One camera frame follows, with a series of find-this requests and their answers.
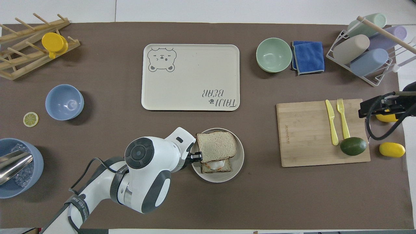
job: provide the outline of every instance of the lemon slice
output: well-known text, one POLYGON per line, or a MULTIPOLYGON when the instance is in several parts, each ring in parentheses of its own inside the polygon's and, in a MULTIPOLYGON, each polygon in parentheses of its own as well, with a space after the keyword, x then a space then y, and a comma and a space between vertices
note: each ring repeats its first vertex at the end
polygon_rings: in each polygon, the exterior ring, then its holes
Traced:
POLYGON ((28 112, 23 117, 23 123, 27 127, 33 127, 33 126, 35 126, 38 121, 39 121, 39 117, 38 117, 38 115, 35 112, 28 112))

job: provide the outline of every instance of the yellow cup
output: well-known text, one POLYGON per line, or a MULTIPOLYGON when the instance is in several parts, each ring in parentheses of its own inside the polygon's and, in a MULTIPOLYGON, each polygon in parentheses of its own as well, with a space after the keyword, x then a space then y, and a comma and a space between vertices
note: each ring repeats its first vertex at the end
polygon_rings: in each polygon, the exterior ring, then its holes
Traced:
POLYGON ((42 37, 42 45, 49 51, 49 58, 54 59, 68 50, 67 40, 54 32, 48 32, 42 37))

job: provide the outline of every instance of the bowl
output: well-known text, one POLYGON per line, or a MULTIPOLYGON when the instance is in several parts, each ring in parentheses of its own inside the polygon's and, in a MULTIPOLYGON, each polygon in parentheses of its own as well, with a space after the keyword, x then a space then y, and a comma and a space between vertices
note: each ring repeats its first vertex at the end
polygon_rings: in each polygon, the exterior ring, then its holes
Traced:
POLYGON ((40 175, 43 172, 43 158, 40 154, 39 150, 36 149, 35 146, 15 138, 4 138, 0 139, 0 156, 4 156, 8 153, 11 153, 11 150, 17 145, 21 144, 23 146, 26 146, 30 153, 33 156, 33 173, 32 177, 29 180, 29 183, 25 187, 21 187, 16 184, 15 178, 12 177, 10 180, 5 182, 4 184, 0 185, 0 199, 1 198, 9 198, 14 197, 18 194, 23 193, 24 191, 28 190, 30 187, 32 187, 37 180, 40 178, 40 175))
MULTIPOLYGON (((212 183, 222 183, 226 182, 232 178, 234 178, 241 170, 241 167, 243 167, 244 162, 244 149, 243 145, 241 144, 240 139, 231 131, 224 129, 224 128, 211 128, 208 130, 203 131, 202 133, 211 133, 211 132, 229 132, 231 133, 235 141, 237 143, 237 153, 234 157, 229 158, 232 171, 231 172, 222 172, 222 173, 206 173, 203 174, 201 172, 202 164, 200 162, 194 162, 192 164, 193 170, 197 173, 199 177, 202 179, 212 182, 212 183)), ((195 142, 195 144, 191 148, 191 152, 195 153, 199 151, 198 142, 195 142)))
POLYGON ((58 85, 46 96, 45 107, 56 120, 69 120, 78 116, 84 108, 82 94, 72 85, 58 85))
POLYGON ((276 73, 286 69, 292 61, 292 50, 280 38, 268 38, 257 47, 256 59, 261 69, 276 73))

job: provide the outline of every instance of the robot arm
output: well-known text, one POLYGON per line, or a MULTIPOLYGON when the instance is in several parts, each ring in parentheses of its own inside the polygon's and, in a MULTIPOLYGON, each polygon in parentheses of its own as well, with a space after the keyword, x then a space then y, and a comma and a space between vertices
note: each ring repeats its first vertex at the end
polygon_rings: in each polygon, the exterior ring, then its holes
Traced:
POLYGON ((171 173, 202 160, 200 152, 190 153, 194 143, 195 138, 180 127, 165 139, 141 137, 132 141, 124 159, 115 157, 104 162, 106 166, 100 165, 41 234, 79 233, 79 227, 104 199, 144 214, 153 211, 165 200, 171 173))
POLYGON ((401 124, 404 118, 416 115, 416 82, 408 84, 403 91, 387 93, 361 102, 360 108, 358 110, 358 116, 360 118, 366 118, 366 129, 370 137, 374 140, 383 140, 401 124), (392 95, 396 95, 397 97, 387 98, 392 95), (376 137, 370 128, 370 116, 378 114, 395 114, 397 119, 397 122, 380 137, 376 137))

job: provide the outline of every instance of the wooden dish rack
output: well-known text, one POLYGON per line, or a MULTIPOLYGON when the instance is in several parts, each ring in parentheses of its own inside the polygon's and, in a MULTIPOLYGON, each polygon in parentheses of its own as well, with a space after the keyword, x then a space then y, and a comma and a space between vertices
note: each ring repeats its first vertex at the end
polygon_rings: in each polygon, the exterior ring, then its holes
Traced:
MULTIPOLYGON (((0 37, 0 45, 28 37, 27 39, 24 39, 23 41, 20 41, 19 43, 10 46, 6 50, 0 52, 0 77, 14 80, 51 61, 52 59, 49 58, 48 51, 34 45, 33 43, 41 40, 43 35, 47 32, 56 32, 60 35, 59 29, 70 24, 68 18, 64 18, 60 14, 58 14, 60 19, 53 22, 48 22, 35 13, 33 13, 33 15, 41 20, 44 24, 32 27, 27 23, 19 20, 18 18, 15 18, 15 20, 27 27, 27 29, 18 32, 0 24, 0 27, 10 32, 10 34, 0 37), (20 50, 28 46, 35 48, 37 51, 30 54, 24 54, 20 52, 20 50), (11 55, 13 54, 19 56, 12 58, 11 55), (17 68, 18 65, 24 64, 27 65, 21 68, 17 68)), ((72 39, 71 37, 68 38, 70 42, 68 42, 67 52, 81 45, 78 40, 72 39)))

